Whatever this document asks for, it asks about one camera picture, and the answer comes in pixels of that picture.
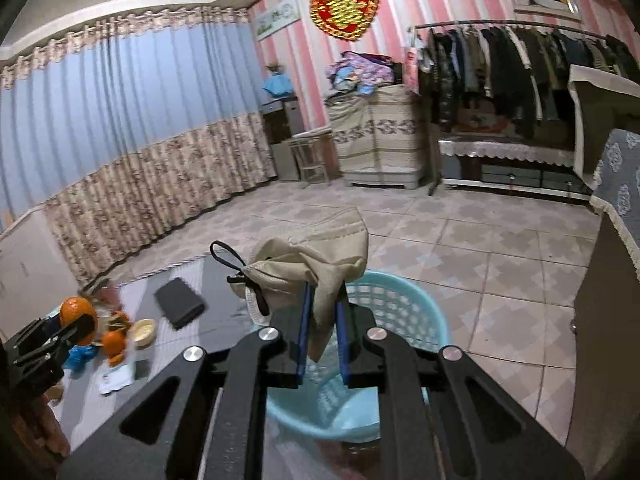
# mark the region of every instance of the silver bolt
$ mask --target silver bolt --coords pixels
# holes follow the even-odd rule
[[[373,341],[382,341],[386,337],[386,330],[379,326],[369,328],[369,330],[367,330],[367,337]]]
[[[190,346],[189,348],[185,349],[184,352],[182,352],[182,357],[184,357],[190,363],[199,361],[200,359],[202,359],[203,355],[204,350],[199,346]]]
[[[278,329],[274,328],[273,326],[268,326],[258,332],[258,336],[263,341],[271,341],[273,339],[276,339],[279,335],[280,332],[278,332]]]
[[[442,351],[442,357],[447,361],[460,361],[462,359],[462,350],[457,346],[447,346]]]

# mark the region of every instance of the floral curtain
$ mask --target floral curtain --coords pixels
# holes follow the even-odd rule
[[[274,176],[244,11],[110,18],[0,78],[0,209],[46,203],[82,285]]]

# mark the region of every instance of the orange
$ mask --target orange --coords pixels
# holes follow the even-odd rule
[[[98,317],[95,315],[95,309],[88,300],[77,296],[68,298],[60,306],[60,323],[63,327],[78,319],[82,314],[89,314],[94,318],[94,330],[76,343],[79,346],[88,345],[94,340],[95,328],[98,326]]]
[[[102,347],[107,357],[115,357],[124,352],[126,347],[125,335],[121,331],[110,330],[102,336]]]
[[[118,366],[121,362],[124,361],[124,352],[114,356],[114,357],[109,357],[108,362],[109,362],[109,366],[114,367],[114,366]]]

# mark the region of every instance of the striped wall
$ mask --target striped wall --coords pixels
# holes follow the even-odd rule
[[[250,9],[251,17],[265,12],[281,0],[261,0]],[[447,20],[518,19],[582,27],[599,34],[612,34],[625,41],[636,57],[640,36],[626,14],[604,7],[594,0],[574,0],[582,23],[548,16],[513,12],[510,0],[380,0],[378,14],[370,29],[355,43],[337,40],[322,33],[308,16],[309,0],[298,0],[303,19],[257,43],[262,65],[277,61],[284,65],[300,98],[307,128],[328,123],[322,95],[329,89],[324,69],[344,50],[387,54],[402,60],[402,45],[408,26]]]

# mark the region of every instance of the red heart decoration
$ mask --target red heart decoration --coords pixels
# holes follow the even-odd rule
[[[309,13],[323,32],[355,41],[369,28],[380,0],[311,0]]]

